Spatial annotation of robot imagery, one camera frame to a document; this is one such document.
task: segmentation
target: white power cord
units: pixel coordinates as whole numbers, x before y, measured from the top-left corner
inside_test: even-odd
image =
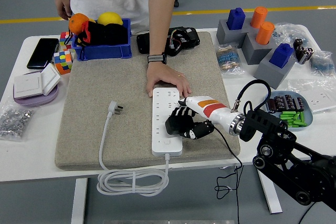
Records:
[[[169,154],[165,154],[166,166],[165,172],[159,169],[141,169],[141,170],[108,170],[102,161],[102,152],[104,141],[106,137],[106,130],[109,121],[113,114],[120,113],[123,107],[117,106],[117,103],[112,101],[109,106],[109,113],[107,115],[106,123],[104,126],[103,136],[99,148],[99,164],[105,172],[98,175],[97,190],[104,195],[122,195],[122,194],[140,194],[142,196],[151,197],[158,195],[168,185],[168,168],[169,168]],[[136,180],[149,176],[160,177],[160,182],[155,185],[137,186]],[[120,179],[131,180],[130,184],[123,182]]]

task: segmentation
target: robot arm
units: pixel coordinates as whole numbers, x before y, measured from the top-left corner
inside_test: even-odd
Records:
[[[169,134],[197,139],[210,134],[213,124],[220,124],[227,133],[239,135],[247,142],[259,131],[262,137],[253,165],[298,203],[322,201],[336,211],[336,157],[321,155],[296,143],[296,136],[287,130],[284,121],[259,108],[244,115],[206,96],[188,97],[179,104],[166,121]],[[189,110],[206,121],[195,124],[192,116],[187,115]],[[296,158],[292,154],[294,149],[310,159]]]

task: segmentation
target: wall socket panel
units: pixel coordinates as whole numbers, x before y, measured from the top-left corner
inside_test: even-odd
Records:
[[[311,112],[328,110],[336,107],[336,101],[324,89],[301,91]]]
[[[180,93],[177,88],[155,88],[153,90],[152,153],[154,156],[180,156],[182,137],[169,135],[165,122],[178,105]]]

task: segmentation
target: yellow ball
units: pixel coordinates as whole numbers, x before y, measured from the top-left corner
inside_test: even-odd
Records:
[[[107,25],[107,24],[119,24],[119,25],[122,25],[123,21],[122,21],[122,19],[119,16],[118,13],[106,12],[106,13],[102,13],[98,17],[97,23],[98,24],[102,24],[102,25]]]

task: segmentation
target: watch strap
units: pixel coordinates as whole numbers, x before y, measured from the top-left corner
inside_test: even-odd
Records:
[[[165,53],[162,53],[160,55],[148,55],[148,63],[149,62],[155,62],[155,61],[161,61],[164,64],[167,64],[167,56]]]

